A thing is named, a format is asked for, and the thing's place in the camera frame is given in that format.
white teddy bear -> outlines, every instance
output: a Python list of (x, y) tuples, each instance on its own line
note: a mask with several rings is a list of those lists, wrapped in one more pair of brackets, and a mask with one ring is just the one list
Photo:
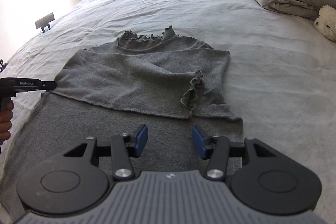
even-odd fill
[(336, 42), (336, 9), (329, 5), (323, 6), (314, 26), (327, 39)]

gray ribbed plate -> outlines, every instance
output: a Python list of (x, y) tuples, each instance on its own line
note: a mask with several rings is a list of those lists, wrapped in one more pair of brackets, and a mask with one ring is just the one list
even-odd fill
[(142, 172), (117, 183), (96, 208), (77, 216), (48, 218), (26, 213), (19, 224), (325, 224), (313, 212), (270, 216), (254, 211), (222, 182), (199, 171)]

blue rubber tip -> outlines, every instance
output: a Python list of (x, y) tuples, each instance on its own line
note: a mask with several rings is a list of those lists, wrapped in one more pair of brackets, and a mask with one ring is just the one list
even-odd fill
[(143, 129), (136, 137), (136, 143), (134, 146), (134, 155), (135, 157), (140, 157), (142, 151), (144, 150), (148, 140), (148, 127), (144, 126)]
[(196, 149), (199, 157), (202, 160), (206, 160), (207, 159), (207, 150), (205, 148), (205, 140), (202, 137), (202, 135), (200, 134), (200, 132), (197, 130), (196, 127), (192, 128), (192, 139), (193, 139), (193, 145), (194, 148)]

bed sheet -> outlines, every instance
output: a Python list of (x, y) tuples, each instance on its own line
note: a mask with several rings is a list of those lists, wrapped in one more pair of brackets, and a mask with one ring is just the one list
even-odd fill
[[(255, 0), (83, 0), (27, 42), (0, 76), (53, 80), (80, 48), (112, 42), (124, 30), (160, 34), (169, 25), (230, 51), (224, 95), (243, 118), (244, 135), (316, 172), (323, 192), (315, 212), (334, 223), (336, 44), (309, 20), (265, 10)], [(14, 98), (13, 137), (2, 146), (0, 172), (39, 99), (39, 92)]]

mattress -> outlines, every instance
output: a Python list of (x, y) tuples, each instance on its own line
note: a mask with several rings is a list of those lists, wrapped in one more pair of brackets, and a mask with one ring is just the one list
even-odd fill
[[(317, 173), (323, 191), (315, 212), (334, 223), (336, 44), (312, 21), (265, 10), (255, 0), (83, 0), (19, 49), (0, 77), (53, 80), (80, 48), (112, 42), (124, 30), (160, 34), (169, 25), (179, 35), (230, 51), (224, 96), (243, 118), (244, 136)], [(2, 175), (15, 136), (39, 99), (40, 92), (14, 98), (13, 137), (2, 146)]]

